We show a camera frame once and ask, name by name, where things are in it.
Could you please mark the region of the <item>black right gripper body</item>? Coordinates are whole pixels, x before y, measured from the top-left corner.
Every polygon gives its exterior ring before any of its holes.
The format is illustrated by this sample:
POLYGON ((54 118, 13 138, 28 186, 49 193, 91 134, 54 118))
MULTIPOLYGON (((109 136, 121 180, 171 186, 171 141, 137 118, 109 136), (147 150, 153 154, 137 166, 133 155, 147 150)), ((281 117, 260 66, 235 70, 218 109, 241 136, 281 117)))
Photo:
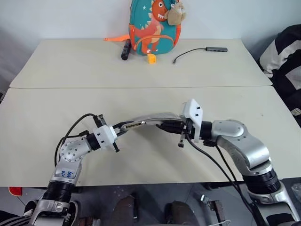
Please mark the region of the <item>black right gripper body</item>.
POLYGON ((191 119, 187 119, 181 130, 180 141, 178 143, 180 148, 184 148, 185 140, 191 141, 191 138, 194 137, 194 131, 193 121, 191 119))

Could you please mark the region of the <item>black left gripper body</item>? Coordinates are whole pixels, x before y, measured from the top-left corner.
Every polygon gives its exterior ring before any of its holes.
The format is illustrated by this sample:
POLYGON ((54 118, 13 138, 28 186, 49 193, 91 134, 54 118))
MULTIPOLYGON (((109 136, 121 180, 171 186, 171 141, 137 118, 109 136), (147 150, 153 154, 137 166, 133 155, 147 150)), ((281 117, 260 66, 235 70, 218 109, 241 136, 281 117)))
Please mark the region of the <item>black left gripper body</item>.
POLYGON ((115 152, 119 152, 119 148, 116 144, 117 134, 113 127, 107 125, 102 114, 94 117, 94 120, 97 126, 97 128, 94 129, 94 137, 96 140, 94 150, 112 145, 115 152))

